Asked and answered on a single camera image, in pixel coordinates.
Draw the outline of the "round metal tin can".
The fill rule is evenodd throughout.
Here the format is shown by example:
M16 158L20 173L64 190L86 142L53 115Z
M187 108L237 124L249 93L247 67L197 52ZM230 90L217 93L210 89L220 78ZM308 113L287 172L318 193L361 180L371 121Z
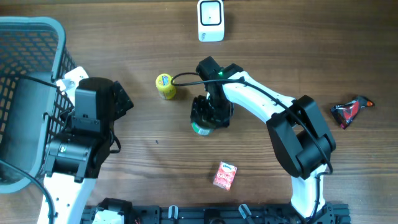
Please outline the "round metal tin can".
M210 135L215 129L208 123L199 123L199 122L192 122L191 123L192 129L194 132L201 136L208 136Z

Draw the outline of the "red tissue packet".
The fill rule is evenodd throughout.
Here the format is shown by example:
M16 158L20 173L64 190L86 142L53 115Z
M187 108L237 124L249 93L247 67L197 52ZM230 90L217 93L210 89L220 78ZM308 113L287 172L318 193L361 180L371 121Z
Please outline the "red tissue packet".
M233 184L237 170L238 168L236 166L221 161L213 178L212 184L229 191Z

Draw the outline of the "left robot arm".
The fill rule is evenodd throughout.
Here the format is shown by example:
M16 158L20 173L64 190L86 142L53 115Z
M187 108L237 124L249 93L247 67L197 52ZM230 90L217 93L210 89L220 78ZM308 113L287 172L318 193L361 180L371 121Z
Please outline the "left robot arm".
M120 142L114 122L134 106L118 81L85 78L61 131L46 145L44 186L48 203L39 223L79 223L102 163Z

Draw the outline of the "black snack bag orange sticker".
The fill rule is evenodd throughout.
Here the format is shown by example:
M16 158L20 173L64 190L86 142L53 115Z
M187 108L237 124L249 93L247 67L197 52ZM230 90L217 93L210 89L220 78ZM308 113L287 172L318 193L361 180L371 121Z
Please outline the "black snack bag orange sticker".
M342 129L346 129L353 122L361 109L374 106L375 103L369 98L358 95L348 103L333 106L330 112L339 126Z

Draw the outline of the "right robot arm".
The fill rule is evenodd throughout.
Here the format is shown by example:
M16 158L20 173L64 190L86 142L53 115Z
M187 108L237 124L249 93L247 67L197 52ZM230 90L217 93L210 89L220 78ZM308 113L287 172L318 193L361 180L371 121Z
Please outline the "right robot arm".
M311 97L284 96L261 85L234 63L223 68L212 57L196 67L207 94L194 98L190 115L193 130L209 135L226 128L235 104L267 126L275 156L291 176L291 205L308 223L315 223L323 199L323 178L333 172L335 140Z

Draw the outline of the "yellow plastic jar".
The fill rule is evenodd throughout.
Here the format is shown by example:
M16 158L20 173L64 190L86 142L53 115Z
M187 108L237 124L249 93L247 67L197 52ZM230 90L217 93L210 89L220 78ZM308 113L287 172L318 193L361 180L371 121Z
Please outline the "yellow plastic jar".
M165 100L171 100L176 94L176 87L172 85L173 77L167 73L160 74L155 81L160 96Z

